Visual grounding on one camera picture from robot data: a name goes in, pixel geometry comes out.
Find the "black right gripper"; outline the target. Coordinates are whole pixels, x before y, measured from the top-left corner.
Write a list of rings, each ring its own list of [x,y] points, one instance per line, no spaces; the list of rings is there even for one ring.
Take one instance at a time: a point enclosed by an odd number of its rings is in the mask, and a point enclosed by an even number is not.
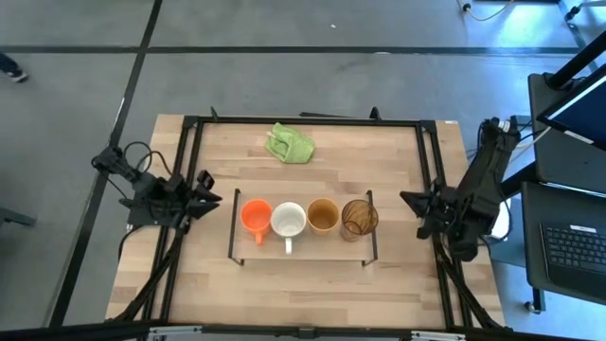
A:
[[[432,187],[430,194],[400,192],[400,197],[417,216],[427,214],[417,230],[417,238],[426,240],[435,233],[442,233],[448,237],[462,237],[464,208],[463,196],[459,188]]]

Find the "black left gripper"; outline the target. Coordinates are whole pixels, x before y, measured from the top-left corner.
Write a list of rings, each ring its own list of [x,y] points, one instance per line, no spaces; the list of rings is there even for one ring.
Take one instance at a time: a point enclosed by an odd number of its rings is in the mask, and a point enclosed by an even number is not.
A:
[[[213,188],[215,180],[207,170],[197,175],[197,183],[203,188],[192,191],[181,174],[173,174],[164,184],[163,214],[165,219],[173,218],[184,210],[193,219],[200,219],[220,205],[221,196],[206,188]]]

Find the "orange mug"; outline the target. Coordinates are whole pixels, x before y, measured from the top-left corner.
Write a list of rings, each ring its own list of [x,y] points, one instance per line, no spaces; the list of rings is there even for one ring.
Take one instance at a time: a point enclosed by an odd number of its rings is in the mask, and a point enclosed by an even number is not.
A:
[[[258,246],[262,245],[264,236],[271,230],[272,213],[272,206],[262,199],[250,200],[241,208],[241,223]]]

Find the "amber glass tumbler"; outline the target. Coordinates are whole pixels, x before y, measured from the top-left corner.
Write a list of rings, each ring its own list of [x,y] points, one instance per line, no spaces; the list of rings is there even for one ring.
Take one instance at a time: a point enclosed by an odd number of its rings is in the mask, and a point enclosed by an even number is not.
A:
[[[368,201],[356,199],[343,207],[341,222],[341,237],[347,242],[355,242],[377,228],[379,215]]]

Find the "teal mug white inside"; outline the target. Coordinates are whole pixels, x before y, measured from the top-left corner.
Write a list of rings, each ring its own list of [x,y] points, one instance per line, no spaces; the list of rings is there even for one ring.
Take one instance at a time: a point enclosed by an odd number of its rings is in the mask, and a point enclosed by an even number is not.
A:
[[[294,202],[279,204],[271,216],[271,227],[284,240],[287,255],[292,255],[293,240],[304,231],[306,225],[306,211]]]

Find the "white box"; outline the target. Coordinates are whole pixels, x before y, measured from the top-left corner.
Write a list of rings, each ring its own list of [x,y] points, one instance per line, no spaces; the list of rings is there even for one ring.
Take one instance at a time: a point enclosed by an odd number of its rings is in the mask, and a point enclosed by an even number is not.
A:
[[[499,206],[499,214],[491,229],[490,237],[494,239],[502,239],[509,231],[510,223],[510,200],[502,202]]]

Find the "green cloth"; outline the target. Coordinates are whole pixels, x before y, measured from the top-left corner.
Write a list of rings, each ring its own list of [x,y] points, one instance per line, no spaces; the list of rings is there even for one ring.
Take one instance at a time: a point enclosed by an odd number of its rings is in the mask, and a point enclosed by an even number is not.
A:
[[[298,130],[277,122],[266,133],[265,149],[284,164],[307,164],[315,150],[314,141]]]

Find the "black cart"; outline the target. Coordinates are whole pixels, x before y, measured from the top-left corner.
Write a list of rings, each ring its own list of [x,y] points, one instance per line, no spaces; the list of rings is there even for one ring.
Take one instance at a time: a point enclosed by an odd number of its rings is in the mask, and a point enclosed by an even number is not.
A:
[[[565,135],[537,120],[568,89],[551,89],[549,74],[528,78],[532,126],[537,139],[535,160],[514,174],[522,195],[526,276],[536,290],[545,290],[606,305],[606,290],[579,292],[552,283],[547,277],[539,224],[578,224],[606,228],[606,152]]]

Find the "black keyboard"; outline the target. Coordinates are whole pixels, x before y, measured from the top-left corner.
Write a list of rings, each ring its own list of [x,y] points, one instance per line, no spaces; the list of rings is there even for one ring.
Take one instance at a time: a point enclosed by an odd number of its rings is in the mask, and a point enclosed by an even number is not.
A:
[[[606,228],[539,224],[549,280],[579,292],[606,290]]]

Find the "grey chair base leg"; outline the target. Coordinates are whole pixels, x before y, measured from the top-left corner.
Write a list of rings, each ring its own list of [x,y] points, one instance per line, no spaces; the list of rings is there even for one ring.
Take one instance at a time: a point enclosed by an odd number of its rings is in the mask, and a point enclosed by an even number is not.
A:
[[[0,226],[2,226],[4,223],[16,223],[26,226],[34,226],[36,224],[36,219],[13,210],[0,207]]]

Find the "laptop screen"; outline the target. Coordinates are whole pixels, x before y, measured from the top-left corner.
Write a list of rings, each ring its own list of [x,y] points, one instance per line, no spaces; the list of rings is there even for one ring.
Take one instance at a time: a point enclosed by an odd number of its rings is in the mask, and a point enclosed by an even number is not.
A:
[[[606,63],[545,109],[537,120],[606,152]]]

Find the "black slanted pole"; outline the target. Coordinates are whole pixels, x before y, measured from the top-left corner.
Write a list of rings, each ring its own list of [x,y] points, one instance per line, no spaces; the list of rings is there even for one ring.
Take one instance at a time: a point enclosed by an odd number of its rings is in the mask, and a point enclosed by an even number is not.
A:
[[[583,68],[593,62],[606,50],[606,30],[600,33],[590,44],[584,47],[558,72],[546,78],[551,89],[561,89],[568,84]]]

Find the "person's foot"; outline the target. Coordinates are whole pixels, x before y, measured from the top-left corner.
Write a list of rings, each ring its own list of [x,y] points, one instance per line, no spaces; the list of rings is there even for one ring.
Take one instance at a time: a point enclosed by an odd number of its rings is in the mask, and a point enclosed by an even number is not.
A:
[[[14,82],[25,82],[28,74],[20,65],[4,53],[0,53],[0,71]]]

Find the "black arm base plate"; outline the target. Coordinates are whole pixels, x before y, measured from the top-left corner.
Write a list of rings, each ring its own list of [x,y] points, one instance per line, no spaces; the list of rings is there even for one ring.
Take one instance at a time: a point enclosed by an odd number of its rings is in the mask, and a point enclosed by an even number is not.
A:
[[[170,225],[174,216],[186,209],[186,202],[155,200],[149,198],[120,199],[129,209],[128,224]]]

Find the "black aluminium table frame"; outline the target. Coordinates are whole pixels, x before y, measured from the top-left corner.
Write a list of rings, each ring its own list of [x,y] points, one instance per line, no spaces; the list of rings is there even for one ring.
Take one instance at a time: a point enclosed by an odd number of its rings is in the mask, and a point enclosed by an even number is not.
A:
[[[290,117],[310,136],[306,165],[284,165],[264,150],[269,117],[162,115],[151,143],[169,158],[210,171],[221,206],[195,221],[174,276],[161,281],[147,316],[207,327],[293,328],[317,335],[476,326],[437,266],[434,242],[401,199],[441,179],[455,185],[468,163],[454,121]],[[227,257],[234,191],[313,194],[339,205],[369,199],[378,209],[378,259],[252,260]]]

